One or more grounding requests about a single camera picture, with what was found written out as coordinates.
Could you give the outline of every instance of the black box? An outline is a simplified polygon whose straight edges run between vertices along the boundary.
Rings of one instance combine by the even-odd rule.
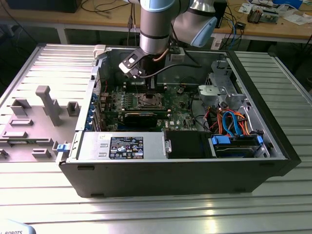
[[[214,0],[215,17],[218,19],[216,28],[220,28],[221,26],[226,6],[226,0]]]
[[[81,0],[7,0],[11,9],[75,13]]]

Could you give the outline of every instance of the wooden desk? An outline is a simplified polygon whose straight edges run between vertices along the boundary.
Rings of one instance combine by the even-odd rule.
[[[6,9],[10,14],[22,25],[27,26],[40,26],[40,27],[53,27],[58,31],[61,43],[68,44],[64,29],[84,29],[84,30],[100,30],[100,31],[128,31],[127,22],[130,14],[130,5],[114,9],[110,13],[110,19],[98,15],[94,12],[87,12],[79,8],[76,13],[61,13],[61,12],[45,12],[45,11],[29,11],[29,10],[11,10],[5,4]],[[103,3],[109,0],[95,0],[96,4]],[[297,42],[306,43],[312,33],[312,24],[297,25],[291,23],[283,18],[278,20],[277,24],[259,23],[252,24],[247,22],[247,14],[237,12],[239,5],[245,2],[244,0],[229,0],[230,8],[233,15],[238,21],[246,23],[243,39],[252,40],[267,40],[267,41],[284,41],[284,42]],[[117,0],[115,3],[107,5],[101,9],[112,8],[125,4],[122,0]],[[85,8],[93,10],[92,0],[89,0]],[[300,10],[312,10],[312,6],[303,4]],[[136,22],[137,31],[140,25],[140,7],[136,6]],[[0,8],[0,24],[16,24],[7,13]],[[213,33],[214,45],[218,41],[227,37],[231,33],[226,20],[223,20],[220,28],[215,29]]]

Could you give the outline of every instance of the blue connector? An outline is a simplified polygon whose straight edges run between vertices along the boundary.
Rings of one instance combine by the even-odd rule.
[[[260,145],[263,144],[263,139],[262,139],[261,136],[257,136],[257,140],[258,140],[258,142],[259,142]]]
[[[70,144],[59,144],[57,147],[58,152],[68,152],[70,150]]]
[[[94,115],[94,113],[92,112],[92,110],[89,110],[88,111],[88,116],[93,116]]]
[[[86,131],[91,131],[91,130],[92,130],[92,125],[89,124],[89,123],[86,123],[86,124],[84,125],[84,130],[86,130]]]
[[[97,101],[98,100],[98,96],[95,93],[92,93],[91,100],[92,101]]]
[[[217,144],[230,144],[230,138],[228,136],[213,136],[213,138],[211,138],[213,145],[217,145]]]
[[[91,117],[87,117],[87,123],[90,123],[90,122],[92,122],[92,119],[91,119]]]
[[[90,106],[89,106],[89,110],[94,110],[96,107],[94,106],[94,105],[92,105],[92,104],[90,104]]]

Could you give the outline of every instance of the sticker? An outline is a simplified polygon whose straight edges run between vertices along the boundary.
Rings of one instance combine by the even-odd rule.
[[[111,147],[109,152],[110,159],[144,158],[142,137],[109,137],[111,139]]]
[[[100,133],[97,137],[98,140],[110,140],[112,137],[112,134],[108,133]]]

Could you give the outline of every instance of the floor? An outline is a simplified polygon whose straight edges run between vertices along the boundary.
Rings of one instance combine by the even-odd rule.
[[[25,28],[38,43],[59,43],[57,32],[53,28]],[[35,48],[35,44],[21,28],[15,27],[15,35],[12,38],[0,37],[0,93],[2,94],[6,86],[12,81],[19,69],[27,60],[30,53]],[[124,32],[96,32],[89,30],[66,30],[71,44],[108,44],[126,45],[127,33]],[[207,43],[205,49],[209,49],[212,39]],[[130,45],[135,44],[134,37],[130,37]],[[273,52],[275,53],[289,70],[293,70],[294,63],[302,57],[301,45],[294,43],[271,43],[266,41],[242,40],[239,47],[234,46],[232,50]],[[303,58],[303,63],[295,73],[295,77],[309,91],[311,88],[307,83],[307,77],[312,76],[312,55]]]

